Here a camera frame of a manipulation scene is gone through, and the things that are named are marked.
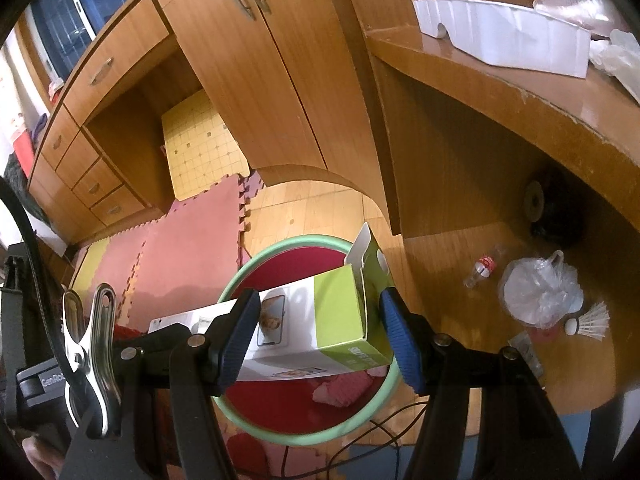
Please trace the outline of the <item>person's right hand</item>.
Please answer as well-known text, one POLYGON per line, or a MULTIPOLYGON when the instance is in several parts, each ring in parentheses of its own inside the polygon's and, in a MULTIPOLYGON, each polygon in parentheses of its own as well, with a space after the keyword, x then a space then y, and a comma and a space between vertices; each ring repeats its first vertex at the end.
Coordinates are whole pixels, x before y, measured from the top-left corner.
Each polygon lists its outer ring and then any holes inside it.
POLYGON ((22 449, 29 463, 46 480, 58 480, 64 467, 64 455, 37 436, 22 441, 22 449))

